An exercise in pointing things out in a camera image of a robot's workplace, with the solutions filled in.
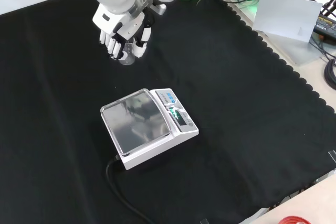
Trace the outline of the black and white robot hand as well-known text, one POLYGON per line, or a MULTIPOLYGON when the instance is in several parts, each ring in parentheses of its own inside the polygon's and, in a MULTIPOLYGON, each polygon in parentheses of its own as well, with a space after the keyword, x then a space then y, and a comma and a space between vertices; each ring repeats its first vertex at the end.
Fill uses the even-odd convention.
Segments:
POLYGON ((144 55, 155 22, 147 9, 132 18, 129 14, 112 14, 102 4, 92 21, 100 29, 99 43, 106 46, 110 58, 126 66, 144 55))

